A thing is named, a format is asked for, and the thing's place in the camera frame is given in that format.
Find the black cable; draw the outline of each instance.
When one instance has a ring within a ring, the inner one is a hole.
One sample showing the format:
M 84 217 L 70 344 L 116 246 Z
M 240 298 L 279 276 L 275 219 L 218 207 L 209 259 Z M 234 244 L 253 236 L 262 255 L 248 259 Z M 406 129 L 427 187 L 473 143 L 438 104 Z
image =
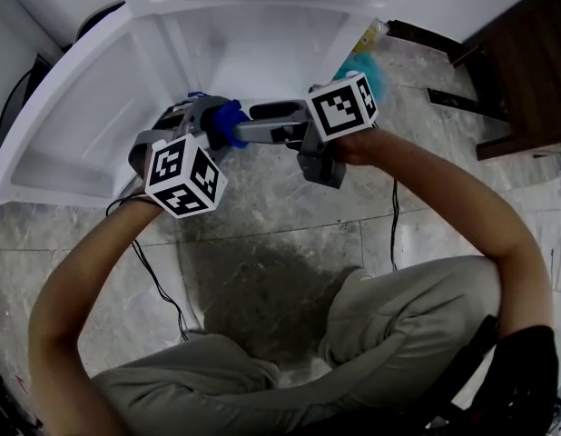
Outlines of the black cable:
M 394 250 L 396 248 L 396 229 L 398 227 L 399 218 L 399 201 L 398 201 L 398 180 L 393 180 L 393 192 L 391 193 L 391 204 L 393 206 L 393 222 L 391 223 L 391 239 L 389 242 L 389 258 L 391 259 L 391 268 L 394 272 L 398 270 L 396 265 L 396 257 Z
M 8 104 L 10 104 L 10 101 L 12 100 L 12 96 L 15 94 L 16 89 L 18 88 L 18 86 L 20 84 L 23 83 L 24 79 L 26 79 L 26 77 L 33 72 L 34 68 L 29 69 L 26 73 L 23 74 L 23 77 L 21 77 L 18 82 L 15 85 L 15 88 L 10 91 L 10 95 L 8 95 L 8 98 L 6 99 L 6 103 L 5 106 L 2 108 L 2 113 L 0 113 L 0 130 L 2 129 L 2 122 L 5 118 L 5 112 L 6 112 L 6 107 L 8 106 Z
M 158 203 L 156 203 L 152 200 L 142 198 L 141 197 L 142 195 L 146 195 L 146 193 L 134 193 L 133 195 L 130 195 L 128 197 L 123 197 L 121 199 L 117 199 L 117 200 L 111 202 L 109 204 L 109 206 L 107 207 L 107 210 L 105 211 L 105 216 L 109 216 L 109 211 L 113 208 L 114 205 L 119 204 L 121 206 L 125 202 L 128 202 L 128 201 L 145 202 L 145 203 L 149 203 L 149 204 L 161 207 Z M 155 272 L 153 271 L 152 266 L 150 265 L 149 261 L 147 260 L 147 257 L 145 256 L 145 254 L 143 253 L 142 246 L 137 242 L 137 239 L 133 240 L 132 247 L 133 247 L 133 251 L 137 255 L 137 258 L 139 258 L 142 265 L 145 267 L 145 269 L 148 271 L 148 273 L 152 276 L 153 282 L 155 284 L 155 287 L 157 288 L 158 293 L 160 294 L 160 297 L 162 297 L 162 299 L 164 299 L 166 302 L 173 305 L 175 307 L 175 309 L 177 310 L 177 312 L 178 312 L 178 327 L 180 328 L 180 334 L 182 335 L 182 339 L 184 341 L 189 341 L 188 334 L 187 334 L 188 324 L 186 323 L 186 319 L 183 316 L 183 312 L 182 312 L 182 309 L 180 308 L 180 305 L 178 305 L 175 302 L 175 300 L 172 299 L 172 297 L 170 297 L 169 294 L 163 289 L 162 285 L 160 284 L 160 281 L 157 279 L 157 276 L 155 275 Z

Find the white cube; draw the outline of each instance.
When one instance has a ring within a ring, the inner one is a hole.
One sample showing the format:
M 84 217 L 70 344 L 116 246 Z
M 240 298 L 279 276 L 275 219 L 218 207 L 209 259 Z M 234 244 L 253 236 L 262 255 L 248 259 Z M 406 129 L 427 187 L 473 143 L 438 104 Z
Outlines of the white cube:
M 309 93 L 307 106 L 324 142 L 371 127 L 378 116 L 378 107 L 364 73 Z
M 145 192 L 176 218 L 215 210 L 228 183 L 198 141 L 187 134 L 153 144 Z

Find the khaki pants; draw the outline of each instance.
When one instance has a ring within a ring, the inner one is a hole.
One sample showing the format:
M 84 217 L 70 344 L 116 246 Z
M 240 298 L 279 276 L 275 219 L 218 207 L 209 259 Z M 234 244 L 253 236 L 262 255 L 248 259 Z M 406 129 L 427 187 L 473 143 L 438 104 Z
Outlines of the khaki pants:
M 266 363 L 232 340 L 202 336 L 103 372 L 93 381 L 138 435 L 282 434 L 341 411 L 404 411 L 498 315 L 496 266 L 437 260 L 371 278 L 348 277 L 320 344 L 330 373 L 274 389 Z

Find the tile floor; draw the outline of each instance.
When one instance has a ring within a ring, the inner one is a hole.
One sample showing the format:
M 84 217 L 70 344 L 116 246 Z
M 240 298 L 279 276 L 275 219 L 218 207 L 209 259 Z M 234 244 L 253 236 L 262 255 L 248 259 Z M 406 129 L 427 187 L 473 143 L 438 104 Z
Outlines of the tile floor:
M 436 51 L 396 39 L 375 56 L 389 79 L 381 127 L 465 168 L 514 205 L 539 240 L 551 272 L 561 328 L 561 163 L 510 156 L 479 163 L 475 144 L 504 133 L 464 112 L 429 105 L 424 87 L 473 97 L 463 68 Z M 219 210 L 176 222 L 163 215 L 140 242 L 166 291 L 185 306 L 189 326 L 223 332 L 250 353 L 280 362 L 282 385 L 320 376 L 314 356 L 343 269 L 388 273 L 392 181 L 349 169 L 341 190 L 307 183 L 295 153 L 250 146 L 222 165 L 230 178 Z M 475 253 L 461 236 L 401 188 L 399 267 Z M 100 209 L 9 203 L 0 207 L 0 373 L 26 409 L 32 403 L 26 327 L 48 273 L 101 219 Z M 113 270 L 81 339 L 97 373 L 179 341 L 176 315 L 128 251 Z M 459 397 L 468 398 L 484 370 Z

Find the teal plush toy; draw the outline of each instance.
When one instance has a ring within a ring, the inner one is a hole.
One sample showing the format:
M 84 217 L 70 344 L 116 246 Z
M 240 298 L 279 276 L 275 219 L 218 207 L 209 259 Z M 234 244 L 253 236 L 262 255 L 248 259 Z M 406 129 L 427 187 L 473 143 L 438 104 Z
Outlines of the teal plush toy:
M 344 79 L 347 77 L 349 71 L 358 71 L 365 73 L 368 78 L 369 88 L 373 93 L 373 97 L 377 102 L 383 102 L 386 98 L 386 82 L 385 76 L 375 63 L 373 56 L 369 52 L 362 52 L 360 54 L 352 53 L 347 57 L 347 60 L 341 65 L 334 81 Z

